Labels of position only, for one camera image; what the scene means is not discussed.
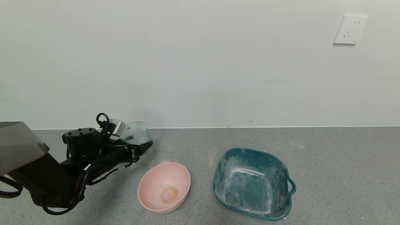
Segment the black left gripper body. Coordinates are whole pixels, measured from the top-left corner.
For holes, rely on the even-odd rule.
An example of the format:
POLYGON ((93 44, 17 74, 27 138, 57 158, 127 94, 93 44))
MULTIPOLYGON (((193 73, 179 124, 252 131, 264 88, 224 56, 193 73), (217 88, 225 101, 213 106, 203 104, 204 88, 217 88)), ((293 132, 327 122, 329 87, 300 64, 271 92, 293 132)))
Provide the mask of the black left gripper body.
POLYGON ((139 157, 137 146, 116 146, 109 153, 109 161, 116 163, 130 163, 139 157))

